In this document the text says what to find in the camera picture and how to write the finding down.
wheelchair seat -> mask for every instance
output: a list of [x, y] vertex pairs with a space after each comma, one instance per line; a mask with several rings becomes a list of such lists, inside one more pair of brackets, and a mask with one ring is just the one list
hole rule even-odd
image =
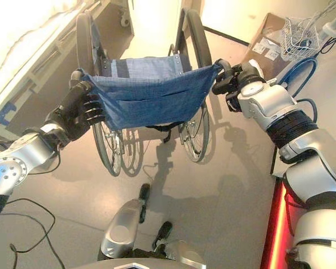
[[209, 93], [218, 65], [189, 70], [180, 54], [169, 57], [102, 61], [94, 84], [112, 131], [190, 120]]

wheelchair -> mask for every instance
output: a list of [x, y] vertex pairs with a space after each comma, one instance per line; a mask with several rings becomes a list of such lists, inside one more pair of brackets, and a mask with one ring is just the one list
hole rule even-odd
[[[98, 98], [91, 105], [97, 121], [93, 131], [100, 159], [110, 174], [117, 177], [124, 155], [130, 154], [124, 146], [124, 137], [130, 135], [127, 128], [146, 126], [168, 132], [164, 139], [167, 142], [172, 128], [178, 127], [180, 142], [190, 160], [201, 161], [209, 140], [205, 99], [218, 70], [212, 65], [198, 13], [181, 11], [175, 45], [170, 45], [168, 57], [161, 58], [110, 59], [89, 11], [77, 17], [76, 29], [78, 66], [84, 74], [80, 79], [93, 82], [98, 89], [95, 92]], [[188, 36], [197, 58], [198, 69], [194, 71], [188, 56]], [[182, 83], [187, 85], [187, 90], [182, 89]], [[95, 107], [97, 101], [102, 110]]]

cardboard box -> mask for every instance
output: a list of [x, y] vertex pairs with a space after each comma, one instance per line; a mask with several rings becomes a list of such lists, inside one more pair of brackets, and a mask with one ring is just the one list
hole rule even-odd
[[254, 36], [243, 62], [256, 60], [263, 70], [265, 80], [275, 78], [290, 62], [285, 62], [280, 56], [281, 29], [285, 19], [268, 13]]

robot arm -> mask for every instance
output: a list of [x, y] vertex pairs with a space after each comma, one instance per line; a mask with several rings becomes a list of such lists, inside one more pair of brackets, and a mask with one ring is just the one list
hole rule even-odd
[[256, 62], [218, 64], [225, 71], [213, 93], [227, 93], [229, 110], [254, 118], [279, 148], [281, 160], [293, 164], [284, 185], [308, 212], [298, 221], [289, 268], [336, 268], [336, 140], [276, 80], [265, 82]]
[[0, 213], [13, 189], [30, 171], [55, 157], [69, 142], [80, 138], [91, 124], [102, 120], [97, 98], [88, 95], [91, 90], [89, 82], [76, 81], [61, 105], [47, 116], [41, 129], [26, 130], [7, 150], [0, 152]]

wire basket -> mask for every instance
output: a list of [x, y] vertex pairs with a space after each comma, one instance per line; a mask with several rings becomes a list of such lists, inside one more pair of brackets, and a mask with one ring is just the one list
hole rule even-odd
[[282, 29], [281, 57], [300, 60], [319, 52], [319, 36], [311, 18], [286, 18]]

